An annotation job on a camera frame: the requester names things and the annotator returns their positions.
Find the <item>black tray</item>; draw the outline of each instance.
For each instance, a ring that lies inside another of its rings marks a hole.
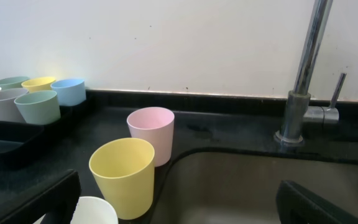
[[[0,168],[19,169],[48,152],[90,113],[93,97],[76,106],[61,106],[61,118],[47,125],[0,121]]]

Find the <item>faucet handle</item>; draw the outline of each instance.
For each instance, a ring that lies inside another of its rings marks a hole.
[[[329,109],[335,108],[336,102],[339,97],[339,93],[341,92],[341,88],[343,86],[343,83],[345,82],[345,78],[346,78],[346,73],[342,72],[341,76],[339,76],[338,83],[336,84],[333,98],[331,99],[331,103],[329,104]]]

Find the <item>yellow cup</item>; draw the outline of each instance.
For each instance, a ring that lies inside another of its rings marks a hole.
[[[89,168],[118,218],[143,215],[153,202],[154,148],[137,138],[111,141],[96,150]]]
[[[22,86],[23,88],[28,89],[30,93],[33,93],[40,90],[52,90],[50,84],[55,81],[56,79],[54,77],[33,78],[22,82]]]

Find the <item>pink cup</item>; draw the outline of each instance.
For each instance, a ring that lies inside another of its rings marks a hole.
[[[164,165],[171,158],[174,119],[172,111],[159,107],[139,109],[127,118],[131,136],[153,145],[156,167]]]

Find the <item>wall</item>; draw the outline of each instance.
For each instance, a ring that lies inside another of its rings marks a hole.
[[[0,0],[0,78],[283,98],[313,0]],[[309,92],[358,101],[358,1],[334,0]]]

